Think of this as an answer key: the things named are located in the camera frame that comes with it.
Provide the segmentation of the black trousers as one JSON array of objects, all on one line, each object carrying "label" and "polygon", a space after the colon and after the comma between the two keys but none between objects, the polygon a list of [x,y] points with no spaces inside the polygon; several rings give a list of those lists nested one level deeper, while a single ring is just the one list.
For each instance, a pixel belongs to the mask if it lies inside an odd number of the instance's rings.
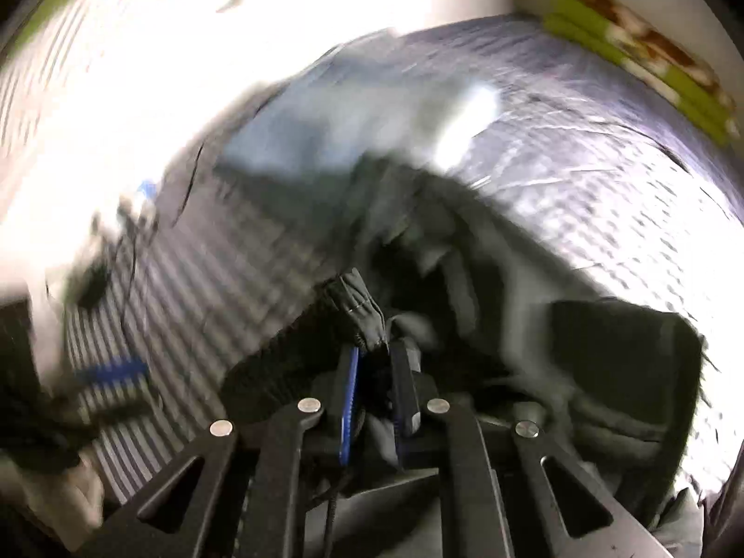
[{"label": "black trousers", "polygon": [[264,212],[328,249],[337,273],[284,330],[235,365],[227,413],[260,421],[331,372],[352,344],[371,358],[409,344],[445,392],[480,413],[533,402],[560,444],[644,524],[694,509],[677,482],[698,401],[703,342],[674,312],[603,297],[452,179],[388,160],[350,172],[252,172]]}]

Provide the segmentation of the black power adapter brick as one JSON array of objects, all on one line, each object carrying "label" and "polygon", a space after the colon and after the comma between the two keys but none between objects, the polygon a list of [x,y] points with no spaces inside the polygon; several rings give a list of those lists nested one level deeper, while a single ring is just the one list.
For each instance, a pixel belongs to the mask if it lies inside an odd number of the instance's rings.
[{"label": "black power adapter brick", "polygon": [[74,267],[64,284],[64,305],[92,309],[101,301],[109,279],[110,267],[105,261]]}]

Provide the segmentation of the striped blue grey bedspread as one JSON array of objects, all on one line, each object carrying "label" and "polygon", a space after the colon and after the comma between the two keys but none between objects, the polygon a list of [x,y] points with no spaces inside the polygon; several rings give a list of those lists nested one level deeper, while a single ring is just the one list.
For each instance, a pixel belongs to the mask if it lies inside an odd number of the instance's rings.
[{"label": "striped blue grey bedspread", "polygon": [[[718,492],[743,439],[743,194],[733,153],[636,78],[533,20],[369,37],[354,51],[480,74],[501,88],[501,116],[455,179],[583,284],[676,312],[701,335],[700,396],[676,480],[701,496]],[[97,411],[154,400],[153,413],[93,446],[121,503],[217,413],[218,377],[298,314],[333,268],[326,247],[264,212],[246,180],[218,166],[252,113],[243,103],[161,173],[158,230],[112,249],[101,301],[68,316],[77,368],[126,358],[149,368],[83,401]]]}]

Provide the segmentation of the folded light blue towel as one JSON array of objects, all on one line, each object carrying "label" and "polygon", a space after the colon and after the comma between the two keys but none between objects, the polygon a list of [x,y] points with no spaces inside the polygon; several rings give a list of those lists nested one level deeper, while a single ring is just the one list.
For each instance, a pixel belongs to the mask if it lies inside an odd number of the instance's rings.
[{"label": "folded light blue towel", "polygon": [[309,181],[363,156],[448,174],[502,113],[501,91],[470,74],[337,54],[291,81],[230,137],[217,164]]}]

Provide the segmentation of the folded green floral blanket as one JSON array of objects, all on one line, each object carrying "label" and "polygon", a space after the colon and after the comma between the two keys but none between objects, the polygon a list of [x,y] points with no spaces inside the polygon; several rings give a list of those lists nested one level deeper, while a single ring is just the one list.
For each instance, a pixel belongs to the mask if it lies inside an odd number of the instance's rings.
[{"label": "folded green floral blanket", "polygon": [[620,1],[554,0],[544,27],[632,74],[715,144],[739,139],[737,104],[712,67]]}]

